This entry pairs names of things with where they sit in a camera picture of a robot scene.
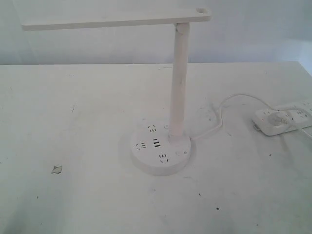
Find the white power strip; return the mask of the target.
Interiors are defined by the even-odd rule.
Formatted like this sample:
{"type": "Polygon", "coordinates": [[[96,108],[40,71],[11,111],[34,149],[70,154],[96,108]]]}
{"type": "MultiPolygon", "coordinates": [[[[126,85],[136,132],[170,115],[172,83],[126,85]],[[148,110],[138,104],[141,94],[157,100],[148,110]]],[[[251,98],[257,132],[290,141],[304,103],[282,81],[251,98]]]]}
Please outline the white power strip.
{"type": "Polygon", "coordinates": [[[290,132],[299,128],[307,128],[312,125],[312,100],[307,99],[277,106],[279,111],[263,109],[255,112],[252,117],[254,126],[267,136],[275,136],[290,132]],[[272,126],[268,123],[268,115],[278,113],[284,119],[280,126],[272,126]]]}

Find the white round plug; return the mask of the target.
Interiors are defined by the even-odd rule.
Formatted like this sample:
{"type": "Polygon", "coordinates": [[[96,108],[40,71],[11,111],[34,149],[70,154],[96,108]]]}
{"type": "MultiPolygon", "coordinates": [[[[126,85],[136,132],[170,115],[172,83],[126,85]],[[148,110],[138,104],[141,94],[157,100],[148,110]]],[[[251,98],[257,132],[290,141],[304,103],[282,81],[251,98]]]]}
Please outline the white round plug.
{"type": "Polygon", "coordinates": [[[271,113],[268,115],[268,123],[272,126],[280,126],[284,123],[284,119],[278,113],[271,113]]]}

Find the white desk lamp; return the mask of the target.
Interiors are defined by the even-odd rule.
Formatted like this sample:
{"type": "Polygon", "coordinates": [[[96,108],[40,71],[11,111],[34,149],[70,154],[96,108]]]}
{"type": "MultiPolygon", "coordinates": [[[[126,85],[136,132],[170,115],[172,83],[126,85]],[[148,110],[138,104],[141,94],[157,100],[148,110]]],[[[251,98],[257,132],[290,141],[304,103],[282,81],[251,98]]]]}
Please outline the white desk lamp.
{"type": "Polygon", "coordinates": [[[210,21],[211,16],[211,12],[205,8],[162,9],[139,13],[115,11],[96,17],[36,19],[23,22],[21,27],[24,31],[47,31],[174,25],[174,62],[169,121],[148,122],[137,128],[130,139],[131,157],[137,168],[150,175],[169,176],[186,166],[191,152],[191,138],[184,131],[190,24],[210,21]]]}

